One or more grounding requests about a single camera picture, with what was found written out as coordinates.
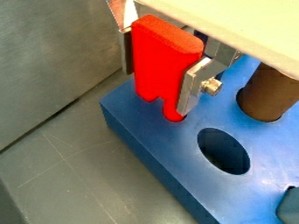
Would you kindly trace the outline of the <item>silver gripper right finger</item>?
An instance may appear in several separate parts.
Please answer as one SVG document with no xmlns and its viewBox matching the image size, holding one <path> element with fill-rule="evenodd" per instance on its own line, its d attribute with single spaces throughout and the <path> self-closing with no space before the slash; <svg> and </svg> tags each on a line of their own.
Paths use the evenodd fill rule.
<svg viewBox="0 0 299 224">
<path fill-rule="evenodd" d="M 182 82 L 182 92 L 176 104 L 176 111 L 186 116 L 199 103 L 202 94 L 216 95 L 222 89 L 222 82 L 216 76 L 238 61 L 242 52 L 208 38 L 204 57 L 186 71 Z"/>
</svg>

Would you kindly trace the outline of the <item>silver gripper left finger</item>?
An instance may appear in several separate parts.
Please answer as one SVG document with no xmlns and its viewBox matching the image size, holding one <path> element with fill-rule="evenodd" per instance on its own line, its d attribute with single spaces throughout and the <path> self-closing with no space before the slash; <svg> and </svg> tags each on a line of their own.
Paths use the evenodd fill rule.
<svg viewBox="0 0 299 224">
<path fill-rule="evenodd" d="M 134 72 L 131 24 L 138 20 L 135 1 L 107 0 L 107 6 L 116 20 L 123 72 L 130 75 Z"/>
</svg>

